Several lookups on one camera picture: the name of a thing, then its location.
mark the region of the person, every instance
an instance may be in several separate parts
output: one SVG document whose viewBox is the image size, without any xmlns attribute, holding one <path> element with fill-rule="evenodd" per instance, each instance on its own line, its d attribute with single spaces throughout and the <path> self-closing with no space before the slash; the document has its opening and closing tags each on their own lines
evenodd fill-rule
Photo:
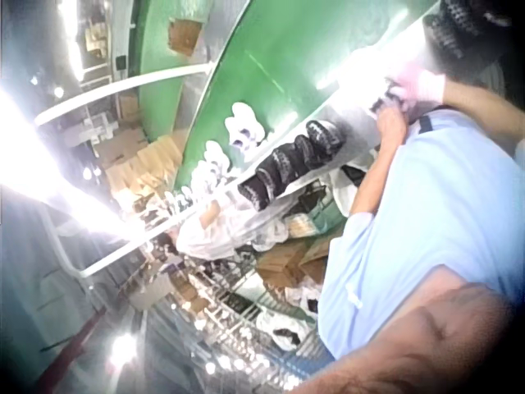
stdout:
<svg viewBox="0 0 525 394">
<path fill-rule="evenodd" d="M 515 147 L 525 113 L 415 64 L 393 79 L 406 102 L 440 107 L 410 127 L 398 108 L 378 114 L 377 160 L 331 242 L 318 306 L 339 361 L 296 392 L 448 391 L 523 302 L 525 175 L 494 140 Z"/>
<path fill-rule="evenodd" d="M 231 258 L 248 243 L 257 251 L 268 250 L 288 238 L 282 218 L 302 192 L 278 199 L 262 211 L 235 190 L 220 193 L 180 228 L 170 231 L 170 237 L 179 253 L 208 261 Z"/>
</svg>

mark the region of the light blue shirt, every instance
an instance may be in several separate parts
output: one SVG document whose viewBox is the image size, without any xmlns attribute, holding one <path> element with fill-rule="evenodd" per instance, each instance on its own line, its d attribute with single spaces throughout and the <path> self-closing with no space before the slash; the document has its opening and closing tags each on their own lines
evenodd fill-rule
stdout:
<svg viewBox="0 0 525 394">
<path fill-rule="evenodd" d="M 525 173 L 470 118 L 429 114 L 390 167 L 374 217 L 357 213 L 334 239 L 319 334 L 337 359 L 365 345 L 434 268 L 523 302 Z"/>
</svg>

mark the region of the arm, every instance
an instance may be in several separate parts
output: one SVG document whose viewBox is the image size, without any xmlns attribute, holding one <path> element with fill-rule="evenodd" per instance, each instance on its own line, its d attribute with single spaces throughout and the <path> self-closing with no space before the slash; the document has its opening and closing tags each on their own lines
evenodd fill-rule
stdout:
<svg viewBox="0 0 525 394">
<path fill-rule="evenodd" d="M 403 65 L 390 77 L 399 84 L 391 93 L 408 103 L 423 101 L 450 105 L 479 123 L 492 139 L 505 137 L 517 144 L 525 137 L 525 113 L 486 89 L 454 82 L 415 63 Z"/>
<path fill-rule="evenodd" d="M 368 170 L 355 195 L 350 215 L 360 212 L 375 213 L 379 208 L 386 177 L 397 148 L 404 142 L 407 124 L 399 109 L 386 108 L 377 117 L 377 129 L 381 134 L 381 148 L 377 160 Z"/>
<path fill-rule="evenodd" d="M 216 200 L 213 200 L 209 206 L 206 208 L 206 211 L 200 215 L 199 221 L 203 230 L 206 230 L 215 220 L 218 218 L 221 213 L 221 207 Z"/>
<path fill-rule="evenodd" d="M 525 113 L 489 90 L 446 78 L 443 103 L 469 115 L 490 137 L 506 135 L 515 144 L 525 138 Z"/>
<path fill-rule="evenodd" d="M 466 284 L 406 314 L 293 393 L 450 392 L 494 350 L 511 317 L 495 292 Z"/>
</svg>

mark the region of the pink glove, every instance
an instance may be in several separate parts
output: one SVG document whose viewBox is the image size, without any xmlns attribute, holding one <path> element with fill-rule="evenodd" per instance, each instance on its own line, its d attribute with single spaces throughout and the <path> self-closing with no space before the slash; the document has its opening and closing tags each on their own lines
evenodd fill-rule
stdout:
<svg viewBox="0 0 525 394">
<path fill-rule="evenodd" d="M 409 103 L 417 101 L 443 103 L 445 74 L 437 76 L 418 64 L 410 62 L 391 73 L 390 78 L 399 84 L 399 86 L 390 88 L 390 92 Z"/>
</svg>

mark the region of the green wall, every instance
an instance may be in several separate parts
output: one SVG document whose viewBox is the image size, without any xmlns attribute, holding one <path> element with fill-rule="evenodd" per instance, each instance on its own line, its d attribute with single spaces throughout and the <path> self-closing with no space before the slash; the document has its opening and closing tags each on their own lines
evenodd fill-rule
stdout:
<svg viewBox="0 0 525 394">
<path fill-rule="evenodd" d="M 168 46 L 168 27 L 175 18 L 205 22 L 212 0 L 141 0 L 135 36 L 137 51 L 132 60 L 139 73 L 185 66 L 183 55 Z M 172 132 L 180 100 L 182 79 L 162 80 L 139 88 L 144 131 L 150 140 Z"/>
<path fill-rule="evenodd" d="M 374 44 L 403 8 L 406 28 L 435 0 L 253 0 L 239 23 L 190 132 L 176 187 L 188 185 L 207 140 L 221 144 L 234 165 L 224 120 L 231 104 L 249 104 L 267 131 L 290 112 L 299 123 L 335 86 L 316 84 L 355 49 Z"/>
</svg>

